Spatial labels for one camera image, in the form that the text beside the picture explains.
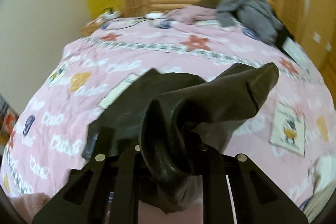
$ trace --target silver screw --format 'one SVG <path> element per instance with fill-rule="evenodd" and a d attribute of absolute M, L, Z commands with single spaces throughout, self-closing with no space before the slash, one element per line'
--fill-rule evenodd
<path fill-rule="evenodd" d="M 239 161 L 247 161 L 247 157 L 246 157 L 246 155 L 244 155 L 244 154 L 239 154 L 238 156 L 237 156 L 237 159 L 239 160 Z"/>
<path fill-rule="evenodd" d="M 105 158 L 106 157 L 104 154 L 98 154 L 95 159 L 96 161 L 103 161 Z"/>
<path fill-rule="evenodd" d="M 198 149 L 201 150 L 201 151 L 207 151 L 208 146 L 206 144 L 202 143 L 198 146 Z"/>

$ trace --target pink blanket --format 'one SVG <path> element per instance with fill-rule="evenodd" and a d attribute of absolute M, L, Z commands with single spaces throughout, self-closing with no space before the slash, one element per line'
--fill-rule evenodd
<path fill-rule="evenodd" d="M 108 28 L 137 22 L 117 20 Z M 223 31 L 218 26 L 175 22 L 171 29 L 155 28 L 159 22 L 97 30 L 65 47 L 60 70 L 51 75 L 53 84 L 47 81 L 30 100 L 6 146 L 0 171 L 6 194 L 55 195 L 67 182 L 69 169 L 85 164 L 81 152 L 87 125 L 103 111 L 98 104 L 130 73 L 142 75 L 154 67 L 162 73 L 187 72 L 210 81 L 236 62 L 255 67 L 274 62 L 280 71 L 278 84 L 259 113 L 235 131 L 224 154 L 247 154 L 297 205 L 309 198 L 313 185 L 308 169 L 336 147 L 335 110 L 318 71 L 308 74 L 241 26 Z M 305 116 L 305 158 L 268 142 L 275 102 Z M 201 223 L 201 208 L 195 204 L 162 218 L 160 210 L 140 203 L 139 223 L 177 223 L 178 219 Z"/>

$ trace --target black cloth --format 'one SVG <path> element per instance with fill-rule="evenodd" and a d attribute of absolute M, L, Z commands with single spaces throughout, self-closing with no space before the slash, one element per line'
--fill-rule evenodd
<path fill-rule="evenodd" d="M 257 114 L 277 81 L 274 63 L 258 69 L 236 63 L 208 83 L 196 75 L 151 69 L 89 125 L 83 157 L 90 158 L 102 126 L 114 129 L 109 156 L 138 141 L 151 173 L 147 183 L 155 183 L 155 189 L 143 187 L 140 199 L 165 213 L 184 210 L 201 187 L 192 176 L 185 132 L 199 133 L 203 142 L 221 151 L 231 133 Z"/>

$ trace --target pink bedsheet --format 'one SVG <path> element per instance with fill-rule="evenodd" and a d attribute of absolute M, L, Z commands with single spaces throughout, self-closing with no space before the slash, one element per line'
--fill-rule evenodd
<path fill-rule="evenodd" d="M 136 22 L 123 19 L 108 28 Z M 223 31 L 217 26 L 175 22 L 171 29 L 158 29 L 154 27 L 157 23 L 98 30 L 64 48 L 60 65 L 67 62 L 69 70 L 54 85 L 46 82 L 38 90 L 6 146 L 0 171 L 6 194 L 55 195 L 67 182 L 68 170 L 85 164 L 81 152 L 87 125 L 103 111 L 98 104 L 130 73 L 142 75 L 154 67 L 162 73 L 187 72 L 211 81 L 236 62 L 255 67 L 274 62 L 280 70 L 278 84 L 259 113 L 235 131 L 224 154 L 247 154 L 298 206 L 309 198 L 313 185 L 308 169 L 319 156 L 336 148 L 335 110 L 318 71 L 304 72 L 241 26 Z M 275 102 L 292 106 L 305 116 L 305 158 L 268 142 Z M 317 126 L 321 117 L 327 134 L 320 133 Z M 183 223 L 201 223 L 201 207 L 195 204 L 186 212 L 161 218 L 164 214 L 160 210 L 141 203 L 139 223 L 176 223 L 176 217 Z"/>

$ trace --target star pattern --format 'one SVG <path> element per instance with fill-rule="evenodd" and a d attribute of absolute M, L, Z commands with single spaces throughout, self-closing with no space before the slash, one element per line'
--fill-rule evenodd
<path fill-rule="evenodd" d="M 118 37 L 120 37 L 121 34 L 114 34 L 112 32 L 110 32 L 107 36 L 102 37 L 102 40 L 106 40 L 106 41 L 116 41 Z"/>
<path fill-rule="evenodd" d="M 299 74 L 297 72 L 297 70 L 294 68 L 293 64 L 291 62 L 288 62 L 287 60 L 283 59 L 282 57 L 281 58 L 281 61 L 280 61 L 280 64 L 285 68 L 287 69 L 290 73 L 295 73 L 295 74 Z"/>
<path fill-rule="evenodd" d="M 205 51 L 210 51 L 211 49 L 206 45 L 209 42 L 207 38 L 200 38 L 194 35 L 189 37 L 189 41 L 181 42 L 180 44 L 188 46 L 189 51 L 200 48 Z"/>

